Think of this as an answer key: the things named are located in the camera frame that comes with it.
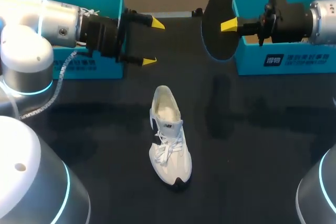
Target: white sneaker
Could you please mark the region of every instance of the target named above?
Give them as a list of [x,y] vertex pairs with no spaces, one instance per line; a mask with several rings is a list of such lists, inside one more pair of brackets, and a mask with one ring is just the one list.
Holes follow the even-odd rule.
[[153,143],[149,157],[156,173],[166,184],[184,187],[191,176],[191,155],[185,142],[180,111],[167,86],[159,86],[155,91],[150,121]]

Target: robotic arm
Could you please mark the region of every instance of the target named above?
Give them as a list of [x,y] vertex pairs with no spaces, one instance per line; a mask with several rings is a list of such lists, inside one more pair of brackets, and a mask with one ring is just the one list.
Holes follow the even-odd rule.
[[303,3],[269,0],[265,12],[255,19],[237,18],[221,23],[221,31],[240,36],[257,34],[260,46],[271,37],[273,43],[300,42],[336,44],[336,0],[316,0],[305,9]]
[[34,111],[51,96],[53,46],[85,43],[86,57],[102,57],[142,66],[155,60],[122,53],[129,22],[165,29],[151,15],[126,9],[120,19],[85,14],[79,6],[51,0],[0,0],[0,115],[18,117]]

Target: shoe tongue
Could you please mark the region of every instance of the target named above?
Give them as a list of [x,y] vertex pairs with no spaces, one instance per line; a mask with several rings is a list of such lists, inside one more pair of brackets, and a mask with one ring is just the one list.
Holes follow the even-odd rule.
[[165,137],[176,138],[180,133],[183,120],[177,122],[168,122],[157,118],[157,124],[162,135]]

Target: black table surface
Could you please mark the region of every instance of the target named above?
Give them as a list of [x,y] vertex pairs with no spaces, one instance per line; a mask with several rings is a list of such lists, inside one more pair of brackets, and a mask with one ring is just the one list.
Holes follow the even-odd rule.
[[[207,55],[198,18],[132,25],[128,51],[157,57],[122,80],[65,81],[56,104],[25,120],[87,188],[91,222],[299,223],[297,186],[335,142],[333,74],[238,76]],[[189,188],[154,172],[149,109],[171,88],[192,155]]]

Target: blue box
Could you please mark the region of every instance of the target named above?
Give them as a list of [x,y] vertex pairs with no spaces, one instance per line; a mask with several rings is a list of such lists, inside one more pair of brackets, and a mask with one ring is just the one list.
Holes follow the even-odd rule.
[[[86,9],[100,11],[100,16],[120,18],[124,11],[123,0],[53,0],[62,3],[77,5]],[[58,79],[60,68],[66,58],[74,51],[87,51],[85,47],[54,48],[54,74]],[[92,58],[78,56],[69,64],[65,79],[121,79],[123,76],[123,64],[116,63],[115,59],[101,57],[99,52],[94,52]]]
[[[305,8],[314,0],[287,0],[289,3],[304,3]],[[264,12],[268,0],[234,0],[237,17],[255,18]],[[278,66],[264,67],[267,58]],[[239,75],[291,74],[291,73],[335,73],[336,47],[309,43],[264,43],[248,44],[243,37],[238,44],[235,60]]]

